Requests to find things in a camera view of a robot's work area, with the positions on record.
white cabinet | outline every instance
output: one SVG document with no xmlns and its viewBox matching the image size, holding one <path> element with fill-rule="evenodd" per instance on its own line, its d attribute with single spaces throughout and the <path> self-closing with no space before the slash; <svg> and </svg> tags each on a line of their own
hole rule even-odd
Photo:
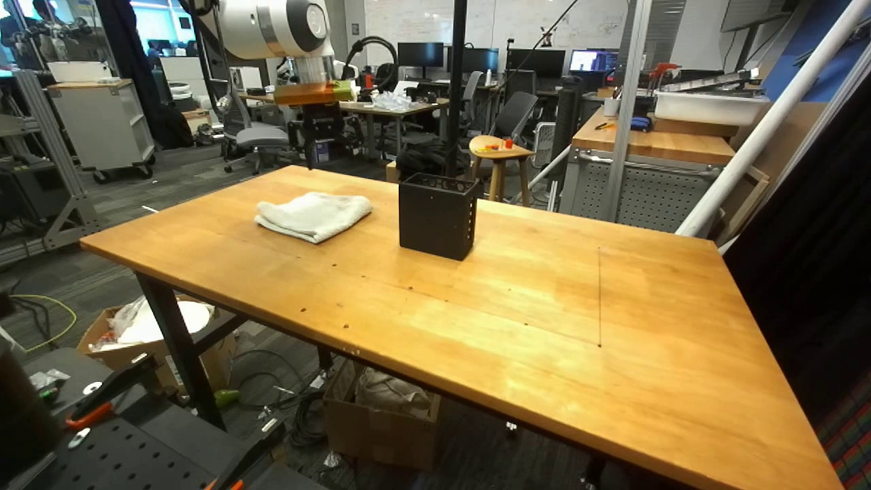
<svg viewBox="0 0 871 490">
<path fill-rule="evenodd" d="M 81 168 L 103 172 L 137 166 L 150 175 L 155 138 L 127 79 L 63 81 L 46 86 L 72 136 Z"/>
</svg>

white towel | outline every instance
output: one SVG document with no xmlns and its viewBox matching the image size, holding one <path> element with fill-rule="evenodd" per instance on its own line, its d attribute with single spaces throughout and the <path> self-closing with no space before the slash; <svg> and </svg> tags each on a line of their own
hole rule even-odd
<svg viewBox="0 0 871 490">
<path fill-rule="evenodd" d="M 287 203 L 257 203 L 257 224 L 277 234 L 323 243 L 331 234 L 352 229 L 374 210 L 364 195 L 304 192 Z"/>
</svg>

wooden stool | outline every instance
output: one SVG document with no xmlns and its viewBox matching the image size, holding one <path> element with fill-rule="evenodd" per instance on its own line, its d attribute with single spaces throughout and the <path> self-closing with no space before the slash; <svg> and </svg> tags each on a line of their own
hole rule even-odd
<svg viewBox="0 0 871 490">
<path fill-rule="evenodd" d="M 526 162 L 532 157 L 532 150 L 517 147 L 517 145 L 506 147 L 506 142 L 496 138 L 496 136 L 473 136 L 469 142 L 469 151 L 470 151 L 473 175 L 483 172 L 483 160 L 493 160 L 489 200 L 503 200 L 503 195 L 506 195 L 506 160 L 517 160 L 519 162 L 523 203 L 529 207 Z"/>
</svg>

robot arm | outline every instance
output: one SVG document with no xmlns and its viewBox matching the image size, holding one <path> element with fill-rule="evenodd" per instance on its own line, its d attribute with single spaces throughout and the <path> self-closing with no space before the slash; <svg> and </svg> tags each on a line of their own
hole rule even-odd
<svg viewBox="0 0 871 490">
<path fill-rule="evenodd" d="M 194 0 L 187 10 L 235 58 L 288 58 L 300 85 L 326 81 L 331 45 L 323 0 Z"/>
</svg>

black box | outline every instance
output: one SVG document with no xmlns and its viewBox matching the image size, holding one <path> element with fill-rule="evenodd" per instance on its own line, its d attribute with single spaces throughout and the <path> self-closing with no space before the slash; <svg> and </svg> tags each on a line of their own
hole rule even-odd
<svg viewBox="0 0 871 490">
<path fill-rule="evenodd" d="M 473 245 L 478 179 L 410 175 L 400 181 L 400 245 L 466 259 Z"/>
<path fill-rule="evenodd" d="M 353 398 L 361 365 L 340 362 L 326 381 L 323 430 L 329 448 L 385 466 L 432 470 L 438 455 L 440 394 L 427 392 L 423 417 L 364 406 Z"/>
</svg>

